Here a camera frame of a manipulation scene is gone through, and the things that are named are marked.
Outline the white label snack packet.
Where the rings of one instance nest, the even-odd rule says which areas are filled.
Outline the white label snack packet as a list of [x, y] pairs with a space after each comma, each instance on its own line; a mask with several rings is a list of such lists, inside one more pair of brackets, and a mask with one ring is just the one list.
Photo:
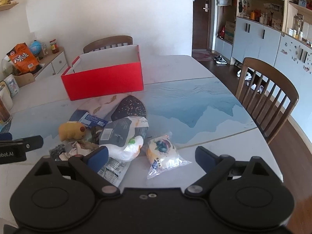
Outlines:
[[98, 174], [109, 183], [118, 187], [130, 164], [130, 162], [121, 162], [109, 157], [107, 163], [98, 171]]

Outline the yellow dog plush toy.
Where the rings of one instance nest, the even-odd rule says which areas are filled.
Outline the yellow dog plush toy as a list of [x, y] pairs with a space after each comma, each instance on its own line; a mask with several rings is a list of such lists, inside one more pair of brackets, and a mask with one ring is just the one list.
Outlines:
[[59, 139], [60, 141], [67, 140], [80, 140], [85, 136], [86, 127], [78, 121], [68, 121], [59, 126]]

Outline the blue white wafer packet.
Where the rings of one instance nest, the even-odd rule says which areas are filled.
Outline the blue white wafer packet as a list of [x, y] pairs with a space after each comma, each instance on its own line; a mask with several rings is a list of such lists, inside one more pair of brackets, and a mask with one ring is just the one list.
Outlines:
[[90, 113], [86, 112], [82, 115], [82, 117], [78, 120], [78, 122], [84, 124], [88, 128], [92, 127], [105, 127], [108, 121], [98, 118], [97, 116], [93, 116]]

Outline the white grey snack bag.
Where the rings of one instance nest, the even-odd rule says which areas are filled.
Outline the white grey snack bag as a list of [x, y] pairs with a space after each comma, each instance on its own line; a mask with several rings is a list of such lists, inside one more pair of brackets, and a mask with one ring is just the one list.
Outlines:
[[99, 145], [108, 149], [109, 157], [130, 162], [144, 145], [149, 128], [145, 117], [128, 116], [107, 124], [99, 137]]

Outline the blueberry bread clear packet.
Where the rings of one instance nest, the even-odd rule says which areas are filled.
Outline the blueberry bread clear packet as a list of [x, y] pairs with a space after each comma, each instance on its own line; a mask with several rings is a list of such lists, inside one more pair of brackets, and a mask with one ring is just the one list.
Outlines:
[[182, 158], [177, 148], [170, 140], [170, 135], [152, 138], [147, 143], [146, 157], [150, 163], [147, 179], [152, 179], [161, 173], [191, 164]]

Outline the gold foil snack bag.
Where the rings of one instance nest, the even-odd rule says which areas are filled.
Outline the gold foil snack bag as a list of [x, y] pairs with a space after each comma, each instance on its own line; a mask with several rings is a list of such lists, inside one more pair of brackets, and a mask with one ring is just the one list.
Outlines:
[[102, 129], [98, 127], [87, 128], [85, 137], [83, 139], [74, 141], [71, 140], [66, 146], [67, 158], [75, 155], [86, 156], [99, 148], [99, 134]]

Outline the white tissue roll pack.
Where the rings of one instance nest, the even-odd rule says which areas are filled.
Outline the white tissue roll pack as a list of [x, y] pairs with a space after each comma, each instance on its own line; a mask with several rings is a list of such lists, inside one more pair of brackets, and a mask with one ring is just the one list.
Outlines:
[[11, 97], [14, 97], [15, 95], [17, 95], [19, 93], [19, 90], [20, 90], [19, 85], [17, 84], [14, 75], [12, 75], [12, 74], [8, 75], [4, 79], [4, 82], [6, 83], [8, 89], [10, 91]]

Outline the orange snack bag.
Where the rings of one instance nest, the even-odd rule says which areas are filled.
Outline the orange snack bag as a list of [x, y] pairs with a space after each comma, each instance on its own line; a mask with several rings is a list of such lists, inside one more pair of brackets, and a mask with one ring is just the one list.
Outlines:
[[40, 65], [26, 43], [17, 44], [7, 53], [7, 56], [22, 74], [33, 72]]

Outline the white drawer sideboard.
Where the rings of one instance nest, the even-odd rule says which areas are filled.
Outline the white drawer sideboard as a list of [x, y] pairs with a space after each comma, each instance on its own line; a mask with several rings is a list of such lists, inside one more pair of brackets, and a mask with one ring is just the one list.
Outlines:
[[17, 85], [23, 87], [53, 75], [61, 75], [68, 67], [64, 48], [59, 47], [59, 52], [57, 53], [49, 51], [48, 55], [40, 60], [40, 65], [42, 68], [35, 74], [28, 73], [15, 76]]

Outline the wooden chair right side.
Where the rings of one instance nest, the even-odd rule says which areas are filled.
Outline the wooden chair right side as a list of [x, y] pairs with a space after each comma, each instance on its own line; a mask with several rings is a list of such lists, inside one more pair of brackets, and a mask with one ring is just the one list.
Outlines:
[[[279, 70], [256, 58], [244, 58], [235, 93], [269, 144], [280, 132], [295, 106], [299, 93]], [[245, 81], [249, 72], [252, 79]]]

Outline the red cardboard box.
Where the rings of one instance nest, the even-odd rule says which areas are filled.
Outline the red cardboard box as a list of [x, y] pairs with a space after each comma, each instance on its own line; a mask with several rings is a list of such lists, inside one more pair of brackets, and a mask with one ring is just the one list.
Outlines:
[[70, 100], [142, 91], [139, 46], [126, 45], [81, 54], [61, 79]]

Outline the blue globe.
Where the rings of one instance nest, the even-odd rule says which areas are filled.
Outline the blue globe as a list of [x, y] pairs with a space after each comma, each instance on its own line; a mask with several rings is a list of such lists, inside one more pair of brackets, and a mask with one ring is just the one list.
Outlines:
[[34, 56], [39, 55], [42, 50], [41, 43], [37, 40], [33, 41], [28, 48]]

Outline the white slippers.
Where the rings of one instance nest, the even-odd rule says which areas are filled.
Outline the white slippers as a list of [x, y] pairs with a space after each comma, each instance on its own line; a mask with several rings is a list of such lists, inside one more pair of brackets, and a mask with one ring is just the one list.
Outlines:
[[[238, 78], [241, 76], [241, 72], [242, 72], [242, 70], [239, 70], [239, 71], [237, 72], [236, 76], [237, 76]], [[251, 74], [250, 74], [249, 72], [247, 72], [246, 75], [245, 75], [245, 81], [249, 81], [249, 80], [251, 80], [251, 79], [252, 79]]]

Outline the red lid sauce jar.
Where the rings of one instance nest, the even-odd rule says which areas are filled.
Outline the red lid sauce jar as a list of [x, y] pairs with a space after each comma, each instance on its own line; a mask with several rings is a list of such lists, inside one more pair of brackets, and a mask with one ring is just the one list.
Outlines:
[[50, 43], [50, 47], [51, 47], [52, 53], [53, 54], [58, 53], [59, 52], [59, 47], [57, 45], [56, 39], [51, 40], [49, 43]]

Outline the black white sneakers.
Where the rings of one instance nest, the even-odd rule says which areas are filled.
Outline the black white sneakers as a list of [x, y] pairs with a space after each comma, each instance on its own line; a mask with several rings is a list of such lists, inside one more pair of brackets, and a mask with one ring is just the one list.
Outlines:
[[227, 61], [221, 55], [215, 56], [214, 61], [217, 65], [227, 65]]

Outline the wooden chair behind table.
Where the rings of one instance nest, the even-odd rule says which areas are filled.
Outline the wooden chair behind table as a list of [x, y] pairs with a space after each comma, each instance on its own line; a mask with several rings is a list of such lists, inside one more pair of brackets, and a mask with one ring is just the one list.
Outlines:
[[93, 41], [83, 48], [84, 53], [105, 50], [115, 47], [124, 47], [133, 44], [133, 37], [127, 35], [110, 36]]

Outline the cardboard carton in cabinet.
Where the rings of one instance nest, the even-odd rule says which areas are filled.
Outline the cardboard carton in cabinet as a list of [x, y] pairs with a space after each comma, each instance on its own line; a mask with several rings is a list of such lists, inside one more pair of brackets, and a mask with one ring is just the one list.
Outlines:
[[235, 23], [226, 21], [224, 40], [233, 43], [235, 34]]

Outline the brown entrance door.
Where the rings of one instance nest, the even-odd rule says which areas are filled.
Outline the brown entrance door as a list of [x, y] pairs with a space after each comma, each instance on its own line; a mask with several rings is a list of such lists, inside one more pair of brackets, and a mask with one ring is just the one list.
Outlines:
[[210, 0], [193, 0], [192, 48], [207, 49], [210, 27]]

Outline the blue wall cabinet unit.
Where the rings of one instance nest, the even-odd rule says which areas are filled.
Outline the blue wall cabinet unit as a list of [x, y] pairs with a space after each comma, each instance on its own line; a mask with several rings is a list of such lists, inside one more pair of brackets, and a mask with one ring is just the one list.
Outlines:
[[[214, 50], [232, 62], [262, 60], [288, 77], [299, 93], [292, 117], [311, 136], [311, 0], [232, 0], [216, 13]], [[226, 21], [235, 23], [233, 43], [224, 40]]]

